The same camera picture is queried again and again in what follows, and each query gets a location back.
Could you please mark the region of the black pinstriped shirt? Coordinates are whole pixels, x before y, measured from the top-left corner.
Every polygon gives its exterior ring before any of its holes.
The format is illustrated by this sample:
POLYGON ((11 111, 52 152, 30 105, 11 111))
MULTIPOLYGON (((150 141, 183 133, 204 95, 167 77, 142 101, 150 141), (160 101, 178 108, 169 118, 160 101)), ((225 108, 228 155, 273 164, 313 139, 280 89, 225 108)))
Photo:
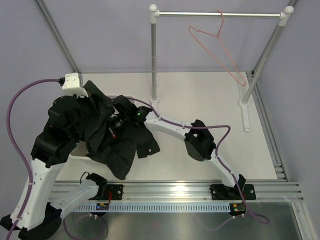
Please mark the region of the black pinstriped shirt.
POLYGON ((123 95, 110 98, 91 80, 84 89, 95 106, 83 131, 87 157, 106 165, 117 179, 125 180, 135 157, 160 152, 158 142, 144 124, 152 109, 137 107, 123 95))

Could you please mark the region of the pink wire hanger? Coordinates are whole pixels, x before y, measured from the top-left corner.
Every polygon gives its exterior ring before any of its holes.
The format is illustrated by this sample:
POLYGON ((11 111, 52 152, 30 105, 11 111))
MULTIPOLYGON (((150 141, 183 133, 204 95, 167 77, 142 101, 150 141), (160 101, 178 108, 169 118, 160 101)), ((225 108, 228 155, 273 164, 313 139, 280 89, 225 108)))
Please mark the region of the pink wire hanger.
POLYGON ((188 32, 199 46, 226 72, 228 73, 241 87, 247 85, 247 80, 237 69, 236 63, 232 59, 226 46, 224 45, 221 34, 225 23, 225 16, 220 10, 216 10, 220 18, 220 24, 215 28, 216 32, 208 32, 197 27, 188 26, 188 32), (212 38, 218 44, 218 47, 209 47, 208 43, 203 43, 199 38, 200 35, 212 38))

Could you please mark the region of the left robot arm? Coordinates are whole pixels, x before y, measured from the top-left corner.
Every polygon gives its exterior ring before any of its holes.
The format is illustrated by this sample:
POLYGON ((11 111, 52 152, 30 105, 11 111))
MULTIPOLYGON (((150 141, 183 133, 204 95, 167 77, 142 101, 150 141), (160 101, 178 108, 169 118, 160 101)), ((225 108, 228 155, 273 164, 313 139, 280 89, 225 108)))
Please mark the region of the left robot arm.
POLYGON ((91 97, 62 96, 48 110, 49 119, 31 151, 30 176, 13 213, 0 225, 21 240, 47 240, 65 217, 89 199, 107 195, 107 180, 91 173, 76 188, 54 201, 49 196, 57 176, 76 148, 82 128, 98 111, 91 97))

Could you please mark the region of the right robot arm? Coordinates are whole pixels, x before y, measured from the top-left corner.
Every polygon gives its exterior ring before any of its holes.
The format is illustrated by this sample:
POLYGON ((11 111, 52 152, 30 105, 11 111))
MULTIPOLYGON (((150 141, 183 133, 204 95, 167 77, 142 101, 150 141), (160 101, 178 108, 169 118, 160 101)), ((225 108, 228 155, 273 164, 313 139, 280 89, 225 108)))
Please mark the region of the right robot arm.
POLYGON ((146 102, 136 106, 134 98, 119 95, 112 100, 120 116, 139 128, 158 131, 184 142, 187 154, 198 162, 210 162, 220 177, 221 183, 211 184, 209 189, 213 200, 255 200, 256 192, 252 184, 238 173, 219 153, 221 141, 215 143, 210 133, 212 126, 201 120, 185 122, 158 114, 146 102))

